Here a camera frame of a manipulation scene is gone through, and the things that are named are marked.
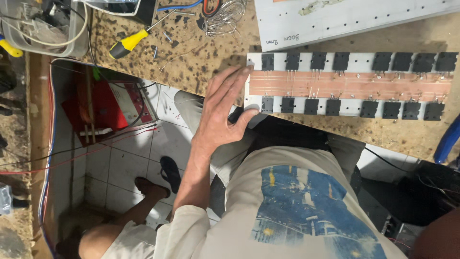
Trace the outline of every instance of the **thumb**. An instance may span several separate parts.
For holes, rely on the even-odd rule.
[[[237,128],[237,130],[244,131],[249,121],[258,113],[258,109],[245,110],[238,118],[238,121],[235,123],[235,128]]]

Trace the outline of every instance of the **blue print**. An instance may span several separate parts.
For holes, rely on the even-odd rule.
[[[318,237],[330,258],[386,259],[372,230],[347,210],[347,191],[332,176],[289,165],[265,168],[261,176],[264,200],[251,239],[298,246]]]

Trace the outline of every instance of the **white t-shirt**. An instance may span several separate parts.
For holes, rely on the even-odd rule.
[[[178,208],[158,230],[154,258],[406,258],[376,230],[327,151],[252,152],[229,182],[225,207],[212,228],[205,210]]]

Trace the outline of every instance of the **blue handle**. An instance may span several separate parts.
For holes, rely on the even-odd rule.
[[[447,156],[452,150],[457,140],[460,137],[460,114],[455,118],[454,122],[449,126],[444,136],[439,142],[436,152],[434,153],[434,162],[436,164],[442,164],[446,161]]]

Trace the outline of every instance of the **coiled wire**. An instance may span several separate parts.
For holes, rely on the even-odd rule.
[[[208,19],[205,19],[203,30],[206,36],[216,37],[223,34],[232,34],[234,38],[235,33],[240,33],[236,29],[236,25],[241,20],[246,11],[246,4],[248,0],[228,0],[220,8],[220,10]]]

